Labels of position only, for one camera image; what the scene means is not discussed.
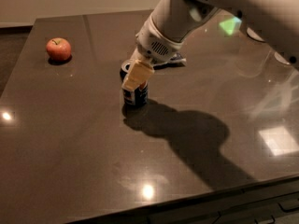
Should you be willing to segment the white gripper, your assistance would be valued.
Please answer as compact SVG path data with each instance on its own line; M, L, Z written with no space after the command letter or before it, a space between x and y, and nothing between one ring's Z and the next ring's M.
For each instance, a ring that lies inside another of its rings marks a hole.
M152 15L136 35L135 50L128 73L122 82L127 91L135 91L154 74L151 64L168 63L183 45L184 35L163 24L156 25Z

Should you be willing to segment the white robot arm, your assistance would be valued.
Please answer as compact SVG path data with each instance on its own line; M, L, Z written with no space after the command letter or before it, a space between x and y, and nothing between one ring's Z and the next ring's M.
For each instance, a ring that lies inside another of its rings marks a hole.
M160 0L137 34L122 87L134 91L149 80L153 65L168 62L220 9L242 20L287 63L298 65L299 0Z

